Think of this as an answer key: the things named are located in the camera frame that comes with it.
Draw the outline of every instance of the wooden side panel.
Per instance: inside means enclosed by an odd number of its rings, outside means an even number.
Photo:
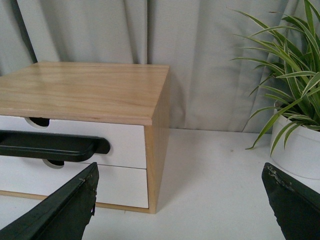
[[[169,140],[170,75],[168,73],[155,108],[152,125],[144,126],[146,174],[148,181],[149,213],[157,212],[157,203]]]

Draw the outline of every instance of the wooden drawer unit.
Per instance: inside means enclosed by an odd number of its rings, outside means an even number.
[[[40,62],[1,76],[0,130],[100,137],[110,151],[63,167],[0,155],[0,194],[43,199],[97,162],[98,207],[156,213],[169,94],[167,65]]]

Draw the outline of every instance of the spider plant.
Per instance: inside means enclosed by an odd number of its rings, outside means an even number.
[[[271,144],[272,154],[276,144],[284,135],[284,146],[290,134],[299,126],[308,129],[320,130],[320,38],[316,33],[315,23],[320,22],[320,14],[309,0],[303,0],[305,19],[286,15],[282,20],[285,25],[267,26],[252,15],[237,11],[258,24],[262,30],[244,38],[255,42],[259,47],[245,47],[254,51],[263,51],[274,55],[276,61],[265,61],[257,58],[237,57],[237,60],[248,60],[258,63],[257,68],[269,69],[269,76],[262,81],[258,88],[267,89],[265,97],[280,102],[280,106],[263,107],[252,114],[251,119],[261,111],[275,109],[275,113],[267,121],[253,143],[252,149],[261,137],[274,125],[277,119],[283,115],[288,120]],[[298,33],[301,37],[303,49],[295,45],[287,37],[289,31]],[[259,40],[257,35],[267,33],[273,36],[273,41]],[[288,91],[283,91],[277,86],[265,85],[268,80],[275,78],[284,82]]]

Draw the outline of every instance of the wooden base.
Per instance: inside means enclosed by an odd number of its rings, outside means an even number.
[[[30,193],[4,191],[4,190],[0,190],[0,195],[16,197],[16,198],[36,199],[36,200],[44,200],[48,197],[44,195],[36,195],[36,194],[30,194]],[[123,205],[108,204],[103,202],[97,202],[95,206],[98,208],[117,209],[117,210],[132,211],[132,212],[139,212],[139,213],[146,213],[146,214],[152,213],[149,208],[123,206]]]

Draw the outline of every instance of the plant leaf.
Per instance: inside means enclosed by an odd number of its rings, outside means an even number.
[[[267,29],[269,28],[268,25],[264,24],[262,21],[260,21],[259,19],[257,19],[256,17],[247,14],[245,12],[242,11],[238,11],[238,10],[234,10],[237,13],[240,13],[244,16],[246,16],[247,18],[253,20],[257,25],[259,25],[261,28],[263,29]],[[276,30],[270,30],[269,33],[276,39],[276,41],[280,44],[280,43],[284,43],[285,41],[288,42],[288,47],[290,48],[290,50],[297,56],[301,57],[303,54],[300,52],[300,50],[291,42],[289,41],[284,35],[282,35],[281,33],[279,33]]]
[[[309,7],[313,10],[315,16],[318,18],[318,21],[320,22],[320,13],[318,12],[318,10],[309,0],[304,0],[304,4],[306,3],[308,3]]]
[[[306,95],[307,97],[311,97],[312,95],[318,93],[320,91],[320,86],[314,88],[313,90],[311,90],[310,92],[308,92]]]
[[[276,48],[277,48],[277,50],[278,51],[276,51],[276,55],[278,56],[278,57],[280,57],[282,60],[284,60],[287,64],[289,64],[290,65],[290,67],[293,69],[293,70],[295,70],[295,71],[297,71],[297,72],[301,72],[302,71],[302,69],[300,68],[300,66],[299,65],[297,65],[296,64],[296,62],[290,57],[290,55],[289,55],[289,51],[288,51],[288,49],[286,48],[286,45],[285,45],[285,48],[284,49],[282,49],[280,46],[278,46],[278,45],[276,45]],[[305,83],[308,83],[308,79],[305,77],[303,77],[303,76],[301,76],[302,77],[302,79],[305,81]]]
[[[251,96],[251,94],[253,94],[259,87],[262,87],[263,84],[264,84],[266,81],[268,81],[272,76],[273,76],[273,73],[271,72],[271,73],[266,77],[265,80],[263,80],[258,86],[256,86],[256,87],[250,92],[249,96]]]
[[[281,76],[277,76],[277,79],[280,78],[291,78],[291,77],[301,77],[301,76],[314,76],[317,73],[314,71],[298,71],[298,72],[292,72],[292,73],[288,73],[288,74],[284,74]]]
[[[304,127],[310,130],[320,131],[320,126],[317,126],[317,125],[305,125]]]
[[[286,54],[289,53],[289,49],[287,47],[286,42],[284,43],[284,52]],[[292,64],[289,64],[287,61],[284,62],[284,70],[286,74],[293,73],[296,69],[294,69],[294,66]],[[302,78],[303,81],[298,80],[296,77],[287,77],[287,83],[290,88],[291,94],[295,99],[301,99],[301,102],[298,103],[298,106],[301,108],[301,110],[307,114],[308,116],[311,116],[311,104],[308,101],[307,97],[301,97],[302,91],[305,89],[305,86],[302,84],[307,84],[309,79],[306,76],[300,76],[299,78]]]
[[[305,12],[305,16],[307,19],[307,23],[308,23],[310,32],[314,36],[316,34],[316,32],[315,32],[314,19],[312,16],[310,4],[311,4],[310,2],[304,1],[304,12]]]
[[[293,125],[286,133],[285,133],[285,136],[284,136],[284,141],[283,141],[283,146],[284,148],[286,148],[286,144],[287,144],[287,141],[288,141],[288,138],[289,136],[291,135],[291,133],[297,129],[298,127],[300,127],[302,125],[301,122],[297,122],[295,125]]]
[[[310,79],[308,84],[306,85],[305,89],[303,90],[301,97],[307,94],[313,87],[315,87],[320,82],[320,72],[318,72],[316,75],[313,76],[313,78]]]
[[[275,106],[266,106],[266,107],[262,107],[260,109],[258,109],[257,111],[255,111],[248,119],[248,121],[250,119],[252,119],[255,115],[257,115],[258,113],[265,111],[265,110],[270,110],[270,109],[279,109],[279,107],[275,107]]]
[[[288,16],[289,19],[294,19],[296,21],[296,24],[303,30],[307,41],[310,44],[313,59],[316,65],[316,71],[319,71],[320,68],[320,49],[319,49],[319,38],[316,33],[312,34],[307,26],[305,26],[305,22],[298,18],[298,17],[293,17],[293,16]]]
[[[309,125],[318,125],[318,123],[313,120],[312,118],[306,116],[306,115],[301,115],[301,114],[293,114],[291,116],[289,116],[287,118],[288,120],[291,120],[291,119],[295,119],[295,120],[298,120],[300,122],[303,122],[303,124],[305,125],[306,123],[308,123]]]
[[[266,93],[264,96],[267,97],[267,98],[279,101],[281,103],[284,103],[285,105],[289,105],[289,103],[286,100],[284,100],[283,98],[281,98],[279,96],[276,96],[276,95],[273,95],[273,94],[268,94],[268,93]]]
[[[257,142],[261,139],[261,137],[263,135],[266,134],[266,132],[274,125],[274,123],[276,122],[276,120],[279,118],[279,116],[281,114],[283,114],[284,112],[286,112],[287,110],[289,110],[290,108],[292,108],[293,106],[297,105],[298,103],[300,103],[302,101],[301,98],[295,100],[293,103],[289,104],[288,106],[285,106],[281,109],[278,110],[277,113],[275,113],[270,119],[269,121],[265,124],[265,126],[262,128],[262,130],[260,131],[258,137],[255,139],[253,145],[247,149],[253,149],[255,147],[255,145],[257,144]]]
[[[258,35],[258,34],[265,33],[265,32],[270,32],[270,31],[273,31],[273,30],[278,30],[278,29],[291,29],[291,30],[294,30],[294,31],[298,31],[298,32],[303,33],[302,30],[297,29],[297,28],[294,28],[294,27],[292,27],[292,26],[272,26],[272,27],[267,27],[267,28],[265,28],[265,29],[263,29],[263,30],[260,30],[260,31],[258,31],[258,32],[256,32],[256,33],[250,35],[250,37],[253,37],[253,36],[256,36],[256,35]]]
[[[291,102],[294,101],[294,99],[293,99],[289,94],[287,94],[287,93],[285,93],[284,91],[281,91],[281,90],[279,90],[279,89],[277,89],[277,88],[274,88],[274,87],[271,87],[271,86],[265,86],[265,85],[261,85],[260,87],[261,87],[261,88],[264,88],[264,89],[268,89],[269,91],[272,91],[272,92],[274,92],[274,93],[276,93],[276,94],[279,94],[279,95],[287,98],[287,99],[288,99],[289,101],[291,101]]]
[[[264,60],[260,60],[260,59],[256,59],[256,58],[252,58],[252,57],[243,57],[243,56],[236,57],[231,60],[248,60],[248,61],[260,63],[260,64],[263,64],[263,65],[267,66],[268,68],[272,69],[273,71],[277,72],[278,74],[284,74],[283,70],[280,67],[278,67],[277,65],[272,64],[270,62],[264,61]]]
[[[278,56],[279,58],[281,58],[282,60],[284,60],[285,62],[290,64],[290,66],[295,71],[297,71],[297,72],[301,72],[302,71],[301,68],[295,63],[295,61],[293,61],[292,58],[279,45],[276,45],[276,44],[274,44],[272,42],[261,41],[261,40],[258,40],[258,39],[255,39],[255,38],[249,37],[249,36],[244,36],[244,38],[249,39],[249,40],[251,40],[253,42],[256,42],[256,43],[264,46],[266,48],[266,50],[268,50],[269,53]]]
[[[272,153],[274,152],[274,149],[277,145],[277,143],[279,142],[280,138],[282,137],[282,135],[285,133],[285,131],[290,128],[292,125],[297,124],[297,122],[295,121],[291,121],[289,122],[287,125],[285,125],[283,128],[280,129],[280,131],[277,133],[277,135],[275,136],[272,144],[271,144],[271,151],[270,151],[270,155],[272,155]]]

